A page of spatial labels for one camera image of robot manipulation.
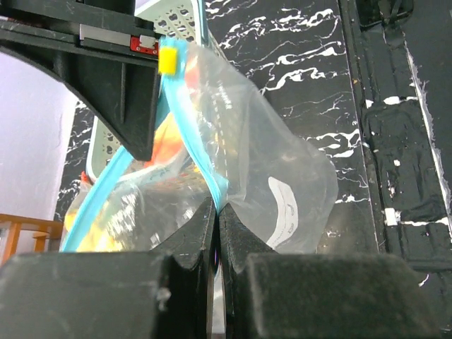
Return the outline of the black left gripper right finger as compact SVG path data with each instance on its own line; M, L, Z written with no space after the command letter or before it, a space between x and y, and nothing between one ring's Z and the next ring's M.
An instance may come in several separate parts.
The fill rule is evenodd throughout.
M439 338L414 271L383 254L279 254L219 216L228 338Z

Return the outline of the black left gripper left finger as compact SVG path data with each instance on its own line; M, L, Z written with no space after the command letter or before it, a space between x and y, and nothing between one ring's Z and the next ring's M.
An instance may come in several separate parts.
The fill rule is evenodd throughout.
M150 251L19 254L1 267L2 338L209 338L216 210Z

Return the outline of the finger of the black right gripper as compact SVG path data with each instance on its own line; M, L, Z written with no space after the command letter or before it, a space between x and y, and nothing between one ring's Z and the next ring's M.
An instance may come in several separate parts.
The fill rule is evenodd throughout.
M63 83L132 156L153 153L160 75L134 1L1 2L1 51Z

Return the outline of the orange carrot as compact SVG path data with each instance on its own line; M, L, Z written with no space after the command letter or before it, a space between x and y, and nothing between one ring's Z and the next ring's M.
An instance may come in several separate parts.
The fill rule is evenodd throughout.
M155 131L153 154L147 166L169 162L183 148L184 143L173 113L169 113Z

